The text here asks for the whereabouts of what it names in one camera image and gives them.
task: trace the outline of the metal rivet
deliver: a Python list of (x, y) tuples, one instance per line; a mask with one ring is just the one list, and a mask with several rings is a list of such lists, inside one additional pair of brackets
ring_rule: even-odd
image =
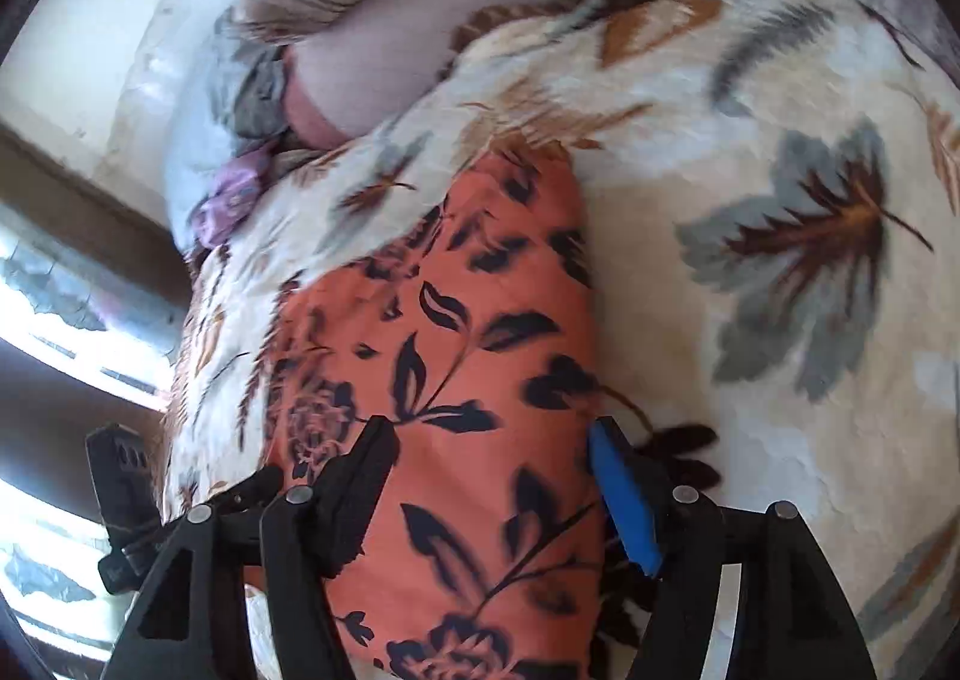
[(793, 520), (794, 517), (800, 515), (800, 510), (789, 501), (778, 501), (774, 504), (774, 513), (783, 520)]
[(210, 520), (210, 516), (213, 514), (213, 510), (206, 504), (200, 504), (199, 506), (194, 507), (186, 514), (186, 519), (189, 522), (194, 523), (194, 525), (199, 525), (202, 522), (207, 522)]
[(697, 493), (697, 489), (691, 488), (689, 485), (678, 485), (673, 489), (673, 501), (679, 501), (680, 504), (696, 503), (699, 497), (700, 494)]
[(311, 498), (313, 498), (313, 488), (309, 485), (296, 485), (296, 487), (287, 491), (287, 503), (289, 504), (305, 504)]

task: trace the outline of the purple scrunchie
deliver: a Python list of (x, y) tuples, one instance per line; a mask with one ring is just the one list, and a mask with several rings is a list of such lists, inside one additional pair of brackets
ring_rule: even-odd
[(253, 211), (263, 194), (261, 176), (270, 167), (276, 141), (234, 157), (218, 170), (213, 194), (190, 218), (197, 240), (208, 250), (219, 247)]

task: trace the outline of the bed sheet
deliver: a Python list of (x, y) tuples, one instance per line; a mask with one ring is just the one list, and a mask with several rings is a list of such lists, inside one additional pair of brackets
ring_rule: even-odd
[[(571, 255), (592, 263), (602, 380), (655, 426), (716, 429), (716, 501), (797, 503), (880, 677), (917, 680), (960, 614), (960, 93), (855, 0), (596, 8), (476, 42), (407, 113), (272, 188), (210, 255), (164, 512), (258, 466), (288, 280), (410, 229), (519, 130), (574, 158), (589, 232)], [(403, 154), (402, 185), (385, 185)], [(373, 188), (362, 216), (341, 205)], [(725, 672), (730, 577), (706, 678)]]

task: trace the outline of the orange floral pillow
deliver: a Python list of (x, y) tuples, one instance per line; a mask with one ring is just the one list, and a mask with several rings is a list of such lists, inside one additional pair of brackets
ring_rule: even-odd
[(587, 676), (603, 515), (582, 224), (566, 151), (510, 138), (278, 312), (265, 459), (288, 485), (372, 417), (397, 426), (364, 552), (326, 588), (347, 651), (405, 680)]

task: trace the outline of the blue gripper pad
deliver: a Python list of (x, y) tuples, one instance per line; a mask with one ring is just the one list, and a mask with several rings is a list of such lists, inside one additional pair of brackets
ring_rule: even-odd
[(664, 563), (664, 554), (656, 543), (654, 512), (617, 449), (629, 449), (622, 434), (620, 438), (622, 443), (616, 445), (603, 424), (595, 421), (589, 431), (590, 467), (627, 557), (648, 577), (656, 577)]

